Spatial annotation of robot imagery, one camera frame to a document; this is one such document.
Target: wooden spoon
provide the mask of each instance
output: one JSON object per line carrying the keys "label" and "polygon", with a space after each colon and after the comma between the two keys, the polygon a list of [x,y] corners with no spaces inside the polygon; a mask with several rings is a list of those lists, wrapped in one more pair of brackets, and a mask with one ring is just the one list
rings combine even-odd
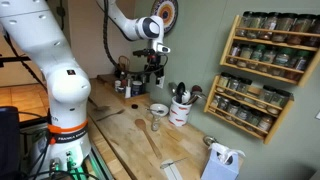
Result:
{"label": "wooden spoon", "polygon": [[146,123],[144,122],[144,120],[143,119],[136,119],[134,123],[146,135],[146,137],[147,137],[147,139],[153,149],[153,152],[156,154],[157,158],[162,159],[162,154],[161,154],[160,150],[157,148],[156,144],[152,141],[151,137],[149,136],[149,134],[147,132]]}

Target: wooden countertop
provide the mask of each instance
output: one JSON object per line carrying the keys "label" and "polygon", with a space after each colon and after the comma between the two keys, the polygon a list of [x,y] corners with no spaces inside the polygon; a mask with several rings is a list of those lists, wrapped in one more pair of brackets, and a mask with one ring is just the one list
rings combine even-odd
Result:
{"label": "wooden countertop", "polygon": [[[132,179],[166,179],[164,170],[160,169],[161,163],[167,159],[185,157],[188,158],[176,164],[181,176],[184,179],[200,179],[208,158],[208,147],[202,141],[204,134],[201,131],[189,124],[176,127],[169,123],[166,116],[161,119],[160,129],[153,132],[152,115],[145,109],[152,104],[149,99],[139,98],[125,103],[108,84],[93,84],[91,97],[99,105],[110,106],[109,110],[101,112],[89,104],[88,112]],[[132,109],[131,103],[139,108]],[[124,113],[95,121],[120,109],[125,109]],[[162,159],[156,157],[143,131],[136,127],[136,119],[146,122],[147,131],[160,149]]]}

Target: utensil holder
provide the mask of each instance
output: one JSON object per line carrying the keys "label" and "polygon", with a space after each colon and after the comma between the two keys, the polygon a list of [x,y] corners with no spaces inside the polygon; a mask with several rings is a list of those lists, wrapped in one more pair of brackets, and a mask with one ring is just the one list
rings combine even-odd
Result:
{"label": "utensil holder", "polygon": [[176,102],[176,97],[172,98],[172,104],[170,106],[169,121],[176,126],[183,126],[187,123],[189,112],[191,110],[190,105],[182,105]]}

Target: wall outlet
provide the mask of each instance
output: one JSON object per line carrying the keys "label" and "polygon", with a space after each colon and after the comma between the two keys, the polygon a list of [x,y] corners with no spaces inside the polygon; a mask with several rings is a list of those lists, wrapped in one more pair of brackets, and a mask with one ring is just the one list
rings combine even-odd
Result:
{"label": "wall outlet", "polygon": [[157,86],[158,86],[159,88],[161,88],[161,89],[163,89],[164,77],[165,77],[165,76],[162,76],[162,77],[159,77],[159,78],[158,78],[159,84],[157,84]]}

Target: wooden spice rack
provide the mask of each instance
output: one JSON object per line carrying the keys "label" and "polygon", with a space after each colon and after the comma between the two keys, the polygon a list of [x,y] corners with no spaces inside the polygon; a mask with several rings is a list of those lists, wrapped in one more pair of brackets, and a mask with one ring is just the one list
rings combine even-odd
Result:
{"label": "wooden spice rack", "polygon": [[[320,34],[288,32],[288,31],[267,30],[267,29],[257,29],[257,28],[240,28],[240,27],[238,27],[240,24],[240,20],[241,20],[241,17],[239,15],[236,16],[234,19],[233,25],[231,27],[231,31],[229,33],[229,37],[227,39],[227,42],[226,42],[226,45],[225,45],[225,48],[224,48],[224,51],[223,51],[223,54],[222,54],[222,57],[220,60],[220,65],[232,67],[232,68],[239,69],[242,71],[247,71],[250,73],[258,74],[258,75],[265,76],[265,77],[272,78],[272,79],[277,79],[277,80],[280,80],[283,82],[287,82],[287,83],[291,83],[291,84],[295,84],[295,85],[303,87],[305,85],[305,83],[307,82],[307,80],[309,79],[309,77],[311,76],[314,69],[317,67],[318,62],[320,61],[320,49],[319,48],[302,46],[302,45],[290,45],[287,43],[275,43],[272,41],[261,40],[261,39],[248,39],[246,37],[236,36],[235,32],[237,29],[244,29],[244,30],[250,30],[250,31],[263,31],[263,32],[272,32],[272,33],[288,34],[288,35],[290,34],[290,35],[299,35],[299,36],[311,36],[311,37],[319,37],[319,38],[320,38]],[[246,58],[242,58],[242,57],[238,57],[238,56],[230,56],[229,52],[232,48],[233,42],[245,42],[245,43],[250,43],[250,44],[266,44],[266,45],[272,45],[272,46],[278,46],[278,47],[288,47],[288,48],[299,49],[299,50],[307,50],[307,51],[313,52],[314,56],[312,59],[310,59],[310,63],[308,65],[307,69],[305,71],[300,71],[300,70],[287,68],[287,67],[283,67],[283,66],[278,66],[278,65],[274,65],[274,64],[268,64],[268,63],[263,63],[260,61],[254,61],[254,60],[250,60],[250,59],[246,59]],[[246,62],[254,62],[255,64],[263,64],[263,65],[267,65],[269,67],[274,67],[274,68],[282,69],[285,71],[301,74],[301,78],[299,80],[291,80],[291,79],[287,79],[285,77],[273,76],[271,74],[260,72],[258,70],[253,70],[253,69],[249,69],[249,68],[240,68],[234,64],[227,63],[227,59],[230,57],[232,57],[234,59],[246,61]]]}
{"label": "wooden spice rack", "polygon": [[[267,103],[267,102],[264,102],[264,101],[261,101],[260,99],[258,99],[257,96],[260,94],[260,91],[261,91],[260,88],[257,88],[257,87],[254,87],[254,86],[250,86],[249,90],[248,90],[248,93],[247,94],[243,94],[243,93],[240,93],[238,91],[234,91],[234,90],[231,90],[229,88],[219,86],[218,85],[219,79],[220,79],[220,75],[216,76],[214,78],[214,80],[213,80],[213,84],[212,84],[212,87],[211,87],[211,90],[210,90],[210,94],[209,94],[208,99],[207,99],[207,103],[206,103],[205,108],[204,108],[204,112],[213,114],[216,117],[220,118],[221,120],[238,127],[239,129],[241,129],[241,130],[253,135],[256,138],[259,138],[259,139],[263,140],[264,144],[268,144],[270,142],[270,140],[272,139],[273,135],[276,133],[276,131],[278,130],[278,128],[282,124],[282,122],[284,120],[284,117],[289,112],[289,110],[290,110],[290,108],[291,108],[291,106],[292,106],[292,104],[294,102],[293,96],[290,97],[290,99],[289,99],[288,103],[286,104],[286,106],[281,108],[281,107],[275,106],[273,104],[270,104],[270,103]],[[278,115],[271,114],[267,110],[259,108],[255,104],[251,104],[251,103],[249,103],[249,102],[247,102],[245,100],[236,99],[235,97],[230,96],[230,95],[228,95],[228,94],[226,94],[224,92],[219,92],[219,91],[216,90],[217,88],[228,90],[228,91],[232,91],[235,94],[239,94],[241,96],[244,96],[247,99],[252,100],[253,102],[258,101],[259,103],[263,103],[263,104],[265,104],[267,106],[271,106],[271,107],[279,110],[280,113]],[[269,132],[263,131],[263,130],[259,129],[258,127],[254,126],[254,125],[251,125],[250,123],[248,123],[248,122],[246,122],[246,121],[244,121],[242,119],[239,119],[238,117],[236,117],[236,116],[234,116],[232,114],[229,114],[229,113],[227,113],[227,112],[225,112],[225,111],[213,106],[212,102],[213,102],[213,97],[214,97],[215,94],[221,95],[221,96],[226,97],[228,99],[232,99],[232,100],[238,101],[241,104],[247,105],[247,106],[249,106],[249,107],[251,107],[253,109],[257,109],[257,110],[259,110],[259,111],[261,111],[261,112],[263,112],[265,114],[269,114],[269,115],[273,116],[275,121],[274,121],[274,124],[272,125],[270,131]],[[237,121],[240,121],[243,124],[252,127],[254,130],[261,132],[263,135],[257,134],[255,131],[249,131],[244,126],[238,125],[234,121],[228,120],[224,116],[221,116],[220,114],[217,114],[217,111],[221,112],[222,114],[226,114],[228,116],[231,116],[232,118],[236,119]]]}

